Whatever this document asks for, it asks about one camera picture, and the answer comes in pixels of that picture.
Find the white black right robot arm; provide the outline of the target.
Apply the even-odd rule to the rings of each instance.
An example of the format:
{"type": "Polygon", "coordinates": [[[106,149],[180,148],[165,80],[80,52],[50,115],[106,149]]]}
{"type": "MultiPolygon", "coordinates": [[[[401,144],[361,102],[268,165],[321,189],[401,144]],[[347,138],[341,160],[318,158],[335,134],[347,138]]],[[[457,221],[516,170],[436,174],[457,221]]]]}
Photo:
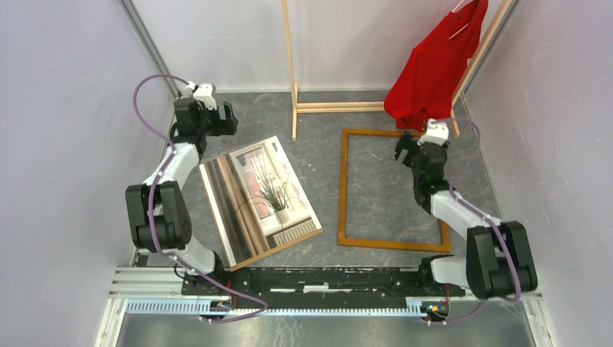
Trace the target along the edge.
{"type": "Polygon", "coordinates": [[[445,178],[448,142],[427,141],[409,133],[400,136],[395,160],[410,168],[416,203],[447,224],[466,243],[462,257],[426,257],[417,283],[427,295],[446,284],[469,289],[479,299],[518,300],[539,284],[525,226],[494,218],[465,200],[445,178]]]}

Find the wooden picture frame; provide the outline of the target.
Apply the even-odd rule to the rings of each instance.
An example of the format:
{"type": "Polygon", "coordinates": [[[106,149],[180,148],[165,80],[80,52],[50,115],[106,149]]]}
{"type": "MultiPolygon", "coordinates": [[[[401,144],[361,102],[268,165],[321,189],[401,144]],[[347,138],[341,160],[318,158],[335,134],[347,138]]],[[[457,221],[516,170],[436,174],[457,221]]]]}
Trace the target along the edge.
{"type": "Polygon", "coordinates": [[[417,242],[403,241],[383,241],[374,239],[352,239],[346,236],[347,222],[347,203],[348,203],[348,151],[349,137],[365,136],[365,137],[389,137],[399,138],[403,133],[398,130],[382,130],[382,129],[359,129],[359,128],[344,128],[341,134],[340,145],[340,187],[339,187],[339,226],[337,243],[345,247],[363,247],[372,249],[391,249],[415,252],[432,252],[439,254],[449,254],[452,250],[450,241],[449,225],[438,221],[439,231],[442,242],[440,244],[427,244],[417,242]]]}

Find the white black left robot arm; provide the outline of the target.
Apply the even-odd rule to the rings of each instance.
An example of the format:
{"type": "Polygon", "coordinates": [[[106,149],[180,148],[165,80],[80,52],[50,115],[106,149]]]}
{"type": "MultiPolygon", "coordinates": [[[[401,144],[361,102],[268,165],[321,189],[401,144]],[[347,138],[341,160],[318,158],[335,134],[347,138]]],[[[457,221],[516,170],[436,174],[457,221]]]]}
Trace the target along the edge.
{"type": "Polygon", "coordinates": [[[200,275],[201,287],[215,295],[226,288],[227,275],[219,255],[193,237],[181,190],[199,165],[207,138],[234,135],[239,122],[229,102],[219,110],[197,98],[182,98],[174,107],[176,123],[160,165],[125,191],[131,238],[136,248],[165,255],[188,274],[200,275]]]}

